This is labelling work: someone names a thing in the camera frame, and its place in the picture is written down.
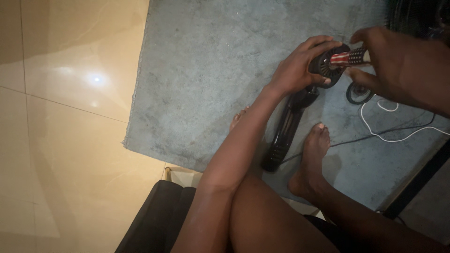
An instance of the cord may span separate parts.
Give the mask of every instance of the cord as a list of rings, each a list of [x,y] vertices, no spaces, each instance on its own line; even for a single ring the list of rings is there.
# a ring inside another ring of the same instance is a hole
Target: cord
[[[426,127],[424,127],[424,128],[421,128],[421,129],[418,129],[418,130],[414,131],[412,134],[408,135],[407,137],[405,137],[405,138],[403,138],[403,139],[401,139],[401,140],[386,140],[386,139],[383,139],[383,137],[381,137],[380,135],[375,134],[375,133],[372,132],[372,129],[370,128],[369,124],[368,124],[368,123],[366,122],[366,120],[364,119],[364,116],[363,116],[363,109],[364,109],[364,106],[365,106],[366,104],[367,104],[367,102],[364,103],[364,104],[361,106],[361,118],[363,119],[364,123],[366,124],[367,128],[369,129],[370,134],[372,134],[372,135],[374,135],[374,136],[378,136],[380,139],[382,139],[382,140],[385,141],[385,142],[399,142],[399,141],[404,141],[404,140],[410,138],[412,135],[416,134],[417,132],[422,131],[422,130],[427,129],[427,128],[431,128],[431,129],[434,129],[434,130],[438,130],[439,132],[441,132],[441,133],[443,133],[443,134],[446,134],[446,135],[449,135],[449,136],[450,136],[449,133],[446,133],[446,132],[444,132],[444,131],[442,131],[442,130],[439,130],[439,129],[435,128],[435,127],[432,127],[432,126],[426,126]],[[377,104],[378,104],[378,106],[379,106],[381,109],[383,109],[383,110],[385,110],[385,111],[388,111],[388,112],[394,112],[394,111],[396,111],[396,110],[398,109],[398,103],[397,103],[397,107],[396,107],[394,110],[388,110],[388,109],[384,108],[383,106],[380,105],[380,101],[378,101]]]
[[[431,118],[431,121],[430,121],[429,123],[425,124],[425,125],[420,125],[420,126],[408,126],[408,127],[402,127],[402,128],[388,129],[388,130],[384,130],[384,131],[382,131],[382,132],[379,132],[378,135],[386,134],[386,133],[393,132],[393,131],[407,130],[407,129],[413,129],[413,128],[424,127],[424,126],[426,127],[426,126],[429,126],[429,125],[433,124],[435,118],[436,118],[436,114],[434,113],[434,114],[433,114],[433,118]],[[361,140],[365,140],[365,139],[369,139],[369,138],[372,138],[372,137],[375,137],[375,135],[369,135],[369,136],[362,137],[362,138],[359,138],[359,139],[356,139],[356,140],[350,140],[350,141],[344,141],[344,142],[341,142],[341,143],[337,143],[337,144],[331,145],[330,148],[332,148],[332,147],[337,147],[337,146],[344,145],[344,144],[349,144],[349,143],[357,142],[357,141],[361,141]],[[300,153],[298,153],[298,154],[296,154],[296,155],[293,155],[293,156],[291,156],[291,157],[285,159],[284,161],[282,161],[281,164],[287,163],[287,162],[289,162],[290,160],[292,160],[292,159],[294,159],[294,158],[296,158],[296,157],[301,156],[302,154],[303,154],[303,152],[300,152]]]

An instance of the grey rug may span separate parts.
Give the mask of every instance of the grey rug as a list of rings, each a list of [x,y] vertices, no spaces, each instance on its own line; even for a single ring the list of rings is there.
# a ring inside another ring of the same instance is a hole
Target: grey rug
[[[228,134],[234,114],[251,105],[278,63],[310,36],[347,42],[358,28],[383,22],[382,1],[359,0],[160,0],[151,1],[124,146],[132,151],[203,171]],[[346,101],[350,80],[321,90],[306,111],[288,157],[302,149],[312,125],[330,128],[332,143],[368,134],[358,106]],[[400,106],[387,113],[366,106],[375,131],[426,122],[430,113]],[[272,141],[283,102],[269,120],[261,145]],[[438,118],[435,125],[448,126]],[[406,132],[388,134],[399,138]],[[405,142],[379,139],[331,148],[324,174],[338,190],[375,209],[444,142],[422,131]],[[263,179],[280,195],[299,159]]]

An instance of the hand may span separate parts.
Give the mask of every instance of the hand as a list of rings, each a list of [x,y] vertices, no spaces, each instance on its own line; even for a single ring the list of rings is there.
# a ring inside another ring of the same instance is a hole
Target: hand
[[[331,36],[310,37],[280,62],[269,85],[287,95],[300,91],[312,83],[330,83],[329,78],[309,73],[308,66],[316,56],[341,45],[342,42],[333,41]]]
[[[392,101],[448,114],[450,49],[439,41],[424,41],[384,27],[357,31],[351,43],[369,50],[376,76],[357,68],[346,74],[353,81]]]

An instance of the round black object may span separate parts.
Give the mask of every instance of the round black object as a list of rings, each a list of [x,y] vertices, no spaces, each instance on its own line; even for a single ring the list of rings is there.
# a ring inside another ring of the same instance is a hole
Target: round black object
[[[371,100],[374,94],[375,93],[373,91],[356,82],[353,82],[348,86],[346,96],[348,102],[352,104],[364,104]]]
[[[317,84],[317,87],[328,89],[338,82],[342,73],[344,73],[345,68],[331,66],[330,59],[334,54],[341,54],[348,51],[350,51],[350,47],[348,47],[345,44],[342,44],[342,46],[340,47],[335,47],[331,50],[322,53],[321,55],[317,56],[310,62],[308,67],[310,73],[319,74],[323,77],[331,79],[331,83],[327,85]]]

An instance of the foot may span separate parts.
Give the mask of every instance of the foot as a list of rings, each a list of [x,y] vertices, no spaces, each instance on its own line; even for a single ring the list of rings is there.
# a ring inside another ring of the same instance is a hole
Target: foot
[[[308,199],[313,187],[326,183],[322,175],[322,159],[330,148],[330,133],[322,124],[316,124],[306,137],[300,168],[288,182],[292,194]]]
[[[239,120],[245,115],[245,113],[247,112],[247,109],[249,109],[249,108],[250,108],[250,106],[247,106],[246,108],[242,109],[240,113],[237,113],[233,117],[233,120],[231,121],[231,124],[229,125],[230,132],[238,124]]]

